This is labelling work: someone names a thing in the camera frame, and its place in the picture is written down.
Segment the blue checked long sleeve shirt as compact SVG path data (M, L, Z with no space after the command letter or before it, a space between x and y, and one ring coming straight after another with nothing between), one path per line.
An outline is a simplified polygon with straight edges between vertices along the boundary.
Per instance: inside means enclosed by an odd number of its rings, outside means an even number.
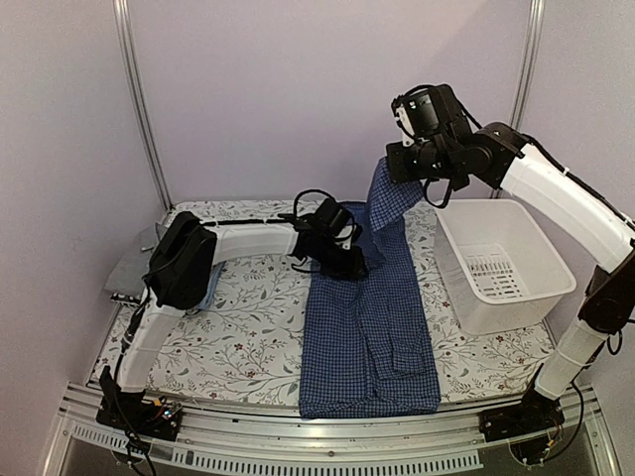
M367 198L345 207L362 227L368 275L312 276L305 310L299 412L303 419L435 413L441 390L404 215L423 198L379 160Z

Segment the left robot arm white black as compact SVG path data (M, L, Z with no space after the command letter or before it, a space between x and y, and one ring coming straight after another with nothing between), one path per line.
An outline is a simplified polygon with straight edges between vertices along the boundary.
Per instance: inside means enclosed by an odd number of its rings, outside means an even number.
M321 274L357 281L367 269L355 242L360 225L343 208L304 215L282 213L273 220L204 223L179 213L169 227L143 230L107 278L108 292L137 306L122 338L121 360L99 378L111 398L108 411L127 430L147 422L141 398L164 341L186 312L208 294L218 265L257 255L287 255L318 264Z

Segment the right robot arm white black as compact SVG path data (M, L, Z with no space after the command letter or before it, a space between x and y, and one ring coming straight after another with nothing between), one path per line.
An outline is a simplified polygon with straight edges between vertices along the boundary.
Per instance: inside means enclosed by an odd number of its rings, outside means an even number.
M596 269L577 317L536 373L513 423L533 432L607 337L634 308L634 225L599 194L556 163L534 138L501 123L452 137L438 129L386 146L395 183L445 179L463 187L471 177L519 198L559 225L594 259Z

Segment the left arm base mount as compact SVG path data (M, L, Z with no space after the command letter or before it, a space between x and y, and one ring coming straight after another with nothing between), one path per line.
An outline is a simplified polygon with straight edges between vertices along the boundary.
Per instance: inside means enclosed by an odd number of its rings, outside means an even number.
M183 407L176 402L168 402L164 397L150 402L119 396L111 400L103 398L95 420L132 435L174 442L182 419Z

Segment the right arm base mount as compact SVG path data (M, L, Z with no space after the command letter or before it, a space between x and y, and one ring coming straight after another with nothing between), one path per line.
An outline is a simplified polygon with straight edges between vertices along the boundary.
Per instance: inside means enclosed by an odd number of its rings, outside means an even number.
M491 442L555 428L565 422L565 417L559 400L539 397L485 410L478 414L478 421L479 431Z

